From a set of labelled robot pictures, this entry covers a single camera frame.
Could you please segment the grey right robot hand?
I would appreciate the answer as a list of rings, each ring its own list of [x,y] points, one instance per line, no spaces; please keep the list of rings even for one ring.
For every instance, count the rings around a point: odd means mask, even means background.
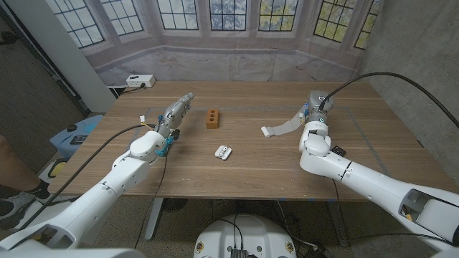
[[[306,110],[304,111],[306,123],[309,122],[321,122],[326,123],[327,112],[333,108],[334,97],[330,97],[325,101],[323,109],[319,109],[321,103],[326,99],[327,92],[312,90],[308,95],[308,101],[306,102]]]

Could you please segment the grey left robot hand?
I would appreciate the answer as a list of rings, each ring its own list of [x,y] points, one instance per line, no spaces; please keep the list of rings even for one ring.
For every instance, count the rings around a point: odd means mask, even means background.
[[[190,92],[168,106],[162,119],[158,121],[158,125],[153,130],[164,138],[169,137],[180,126],[182,119],[191,108],[193,98],[194,94]]]

